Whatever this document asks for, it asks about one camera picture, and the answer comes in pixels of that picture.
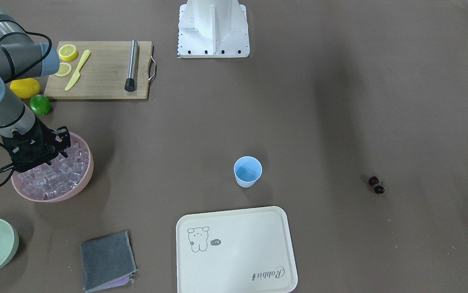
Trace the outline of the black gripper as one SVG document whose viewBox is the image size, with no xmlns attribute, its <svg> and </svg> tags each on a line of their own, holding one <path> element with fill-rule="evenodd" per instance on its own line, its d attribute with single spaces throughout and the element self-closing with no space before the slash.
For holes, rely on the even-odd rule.
<svg viewBox="0 0 468 293">
<path fill-rule="evenodd" d="M 13 131 L 10 137 L 2 136 L 2 143 L 11 158 L 13 170 L 24 173 L 42 164 L 51 165 L 59 155 L 68 157 L 66 149 L 72 146 L 66 126 L 52 130 L 40 120 L 24 135 Z"/>
</svg>

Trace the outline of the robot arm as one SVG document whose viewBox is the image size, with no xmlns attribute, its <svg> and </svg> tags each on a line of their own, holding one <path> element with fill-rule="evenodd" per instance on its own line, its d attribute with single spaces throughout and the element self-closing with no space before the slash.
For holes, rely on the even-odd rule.
<svg viewBox="0 0 468 293">
<path fill-rule="evenodd" d="M 48 128 L 9 88 L 12 81 L 59 70 L 59 55 L 50 38 L 35 42 L 31 35 L 0 5 L 0 136 L 10 167 L 19 173 L 51 164 L 71 145 L 66 127 Z"/>
</svg>

